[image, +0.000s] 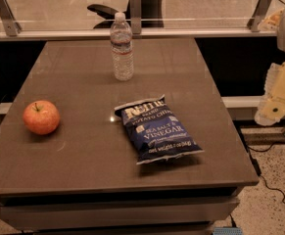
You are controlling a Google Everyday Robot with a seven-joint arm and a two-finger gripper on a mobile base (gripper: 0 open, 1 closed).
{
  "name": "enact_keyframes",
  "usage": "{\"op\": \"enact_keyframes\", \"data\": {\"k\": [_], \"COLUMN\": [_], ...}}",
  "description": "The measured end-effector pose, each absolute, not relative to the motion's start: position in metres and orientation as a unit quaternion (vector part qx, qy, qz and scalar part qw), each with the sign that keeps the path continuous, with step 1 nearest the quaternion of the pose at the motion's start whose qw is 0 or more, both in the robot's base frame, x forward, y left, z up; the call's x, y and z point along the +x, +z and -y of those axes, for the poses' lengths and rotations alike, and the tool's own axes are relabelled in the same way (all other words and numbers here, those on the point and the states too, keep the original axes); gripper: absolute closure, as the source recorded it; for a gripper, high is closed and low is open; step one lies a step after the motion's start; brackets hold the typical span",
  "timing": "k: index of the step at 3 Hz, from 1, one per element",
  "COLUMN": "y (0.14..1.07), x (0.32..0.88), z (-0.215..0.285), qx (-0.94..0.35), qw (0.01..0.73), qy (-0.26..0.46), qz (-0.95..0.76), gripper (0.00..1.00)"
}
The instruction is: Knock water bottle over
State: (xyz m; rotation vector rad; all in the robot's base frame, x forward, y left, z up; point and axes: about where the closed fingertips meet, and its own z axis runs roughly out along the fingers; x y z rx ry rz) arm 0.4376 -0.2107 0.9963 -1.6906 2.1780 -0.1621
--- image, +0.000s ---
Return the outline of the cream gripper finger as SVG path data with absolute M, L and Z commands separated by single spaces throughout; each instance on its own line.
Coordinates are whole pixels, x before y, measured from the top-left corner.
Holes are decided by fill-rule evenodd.
M 280 66 L 275 94 L 269 96 L 264 92 L 255 114 L 255 122 L 262 126 L 271 126 L 285 117 L 285 62 Z
M 275 94 L 275 87 L 277 85 L 277 79 L 280 74 L 281 66 L 275 63 L 270 65 L 267 71 L 264 92 L 266 95 L 273 96 Z

